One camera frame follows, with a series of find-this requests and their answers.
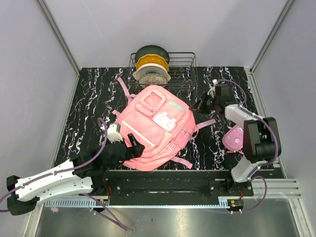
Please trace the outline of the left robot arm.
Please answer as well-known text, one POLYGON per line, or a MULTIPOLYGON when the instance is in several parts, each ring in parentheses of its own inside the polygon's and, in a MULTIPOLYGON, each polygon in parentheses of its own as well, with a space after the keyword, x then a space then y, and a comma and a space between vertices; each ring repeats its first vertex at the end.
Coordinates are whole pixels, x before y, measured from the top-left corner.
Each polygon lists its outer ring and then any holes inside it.
POLYGON ((26 178, 7 177, 8 195, 4 196, 7 212, 13 216, 31 212, 36 206, 56 198, 94 193, 102 195, 107 188, 101 175, 120 163, 139 158, 145 146, 128 134, 125 140, 104 140, 100 150, 78 155, 56 167, 26 178))

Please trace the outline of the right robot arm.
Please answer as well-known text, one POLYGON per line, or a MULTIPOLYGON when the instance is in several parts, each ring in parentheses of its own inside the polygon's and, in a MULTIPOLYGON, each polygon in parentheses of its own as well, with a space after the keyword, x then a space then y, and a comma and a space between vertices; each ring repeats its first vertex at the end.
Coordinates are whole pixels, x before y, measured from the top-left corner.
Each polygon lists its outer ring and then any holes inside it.
POLYGON ((251 180, 258 169, 272 164, 281 154, 276 119, 259 116, 247 110, 242 103, 234 102, 228 84, 211 87, 190 106, 190 110, 201 114, 216 112, 243 130, 243 157, 231 169, 230 180, 224 183, 228 195, 237 195, 242 189, 241 183, 251 180))

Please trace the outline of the pink student backpack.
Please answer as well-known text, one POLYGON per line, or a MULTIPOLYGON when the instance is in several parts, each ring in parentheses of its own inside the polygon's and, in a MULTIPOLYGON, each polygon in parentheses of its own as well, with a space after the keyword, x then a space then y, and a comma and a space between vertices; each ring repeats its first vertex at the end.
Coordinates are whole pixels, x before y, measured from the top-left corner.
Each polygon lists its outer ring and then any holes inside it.
POLYGON ((132 134, 145 147, 140 157, 126 160, 123 165, 152 171, 171 160, 192 168, 192 163, 178 155, 200 129, 216 121, 196 123, 189 106, 159 85, 149 85, 138 94, 131 94, 121 78, 118 82, 128 99, 122 112, 113 111, 120 125, 119 133, 128 145, 131 143, 127 136, 132 134))

